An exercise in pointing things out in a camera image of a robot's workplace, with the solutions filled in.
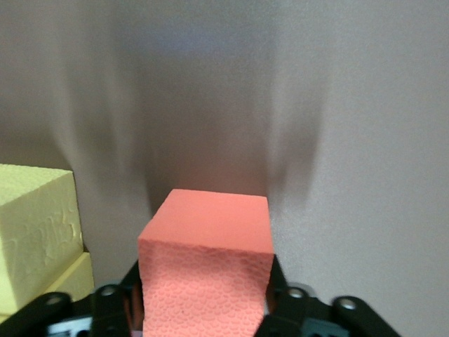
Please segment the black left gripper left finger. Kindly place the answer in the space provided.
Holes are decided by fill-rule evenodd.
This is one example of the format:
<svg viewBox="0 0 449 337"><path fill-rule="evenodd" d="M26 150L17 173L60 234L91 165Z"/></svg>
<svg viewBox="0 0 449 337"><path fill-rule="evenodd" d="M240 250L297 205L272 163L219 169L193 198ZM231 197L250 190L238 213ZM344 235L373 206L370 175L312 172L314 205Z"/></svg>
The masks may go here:
<svg viewBox="0 0 449 337"><path fill-rule="evenodd" d="M81 300L65 292L45 293L6 319L6 337L141 337L142 282L134 263L117 284L106 284Z"/></svg>

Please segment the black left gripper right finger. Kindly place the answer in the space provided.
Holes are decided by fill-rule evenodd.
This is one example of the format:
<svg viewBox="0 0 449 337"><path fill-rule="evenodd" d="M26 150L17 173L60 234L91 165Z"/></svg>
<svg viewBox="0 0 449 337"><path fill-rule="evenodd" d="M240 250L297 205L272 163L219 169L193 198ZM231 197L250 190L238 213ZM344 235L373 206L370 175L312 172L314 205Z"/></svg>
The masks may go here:
<svg viewBox="0 0 449 337"><path fill-rule="evenodd" d="M266 291L268 313L257 337L401 337L369 304L340 296L330 305L289 284L274 257Z"/></svg>

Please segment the yellow foam cube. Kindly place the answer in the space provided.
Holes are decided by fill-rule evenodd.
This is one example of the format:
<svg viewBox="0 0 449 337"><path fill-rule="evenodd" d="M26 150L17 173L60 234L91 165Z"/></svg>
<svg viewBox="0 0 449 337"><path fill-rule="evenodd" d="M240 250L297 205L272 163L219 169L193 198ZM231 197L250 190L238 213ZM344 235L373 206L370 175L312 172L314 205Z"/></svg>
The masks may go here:
<svg viewBox="0 0 449 337"><path fill-rule="evenodd" d="M42 294L82 253L73 173L0 164L0 314Z"/></svg>
<svg viewBox="0 0 449 337"><path fill-rule="evenodd" d="M91 255L83 252L45 291L36 293L32 298L50 292L64 292L73 301L81 300L94 289Z"/></svg>

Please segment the orange foam cube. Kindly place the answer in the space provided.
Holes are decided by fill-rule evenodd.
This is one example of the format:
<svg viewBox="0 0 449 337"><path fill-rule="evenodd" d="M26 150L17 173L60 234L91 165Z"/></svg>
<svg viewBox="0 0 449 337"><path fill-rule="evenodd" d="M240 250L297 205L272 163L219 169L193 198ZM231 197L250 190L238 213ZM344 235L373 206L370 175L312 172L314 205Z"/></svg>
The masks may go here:
<svg viewBox="0 0 449 337"><path fill-rule="evenodd" d="M172 190L138 237L143 337L253 337L273 259L266 197Z"/></svg>

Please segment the brown table cover sheet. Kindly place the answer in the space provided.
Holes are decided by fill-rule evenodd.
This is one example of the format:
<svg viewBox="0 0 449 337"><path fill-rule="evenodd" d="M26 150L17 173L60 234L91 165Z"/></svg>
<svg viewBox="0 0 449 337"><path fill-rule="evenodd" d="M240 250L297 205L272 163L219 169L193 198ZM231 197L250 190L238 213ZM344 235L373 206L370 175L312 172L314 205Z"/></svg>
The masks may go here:
<svg viewBox="0 0 449 337"><path fill-rule="evenodd" d="M449 337L449 0L0 0L0 163L73 170L96 284L259 194L288 280Z"/></svg>

